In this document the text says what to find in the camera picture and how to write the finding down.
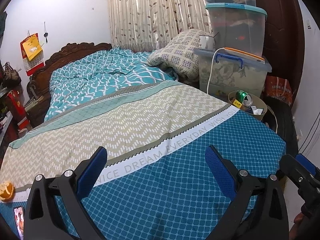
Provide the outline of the person's right hand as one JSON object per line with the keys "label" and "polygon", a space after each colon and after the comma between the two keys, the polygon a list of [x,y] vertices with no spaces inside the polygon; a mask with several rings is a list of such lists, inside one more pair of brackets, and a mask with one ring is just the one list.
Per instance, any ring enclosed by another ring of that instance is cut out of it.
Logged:
{"label": "person's right hand", "polygon": [[304,219],[304,215],[302,212],[300,212],[296,217],[294,218],[293,221],[293,226],[289,231],[289,240],[294,240],[300,235],[300,226],[302,224],[302,221]]}

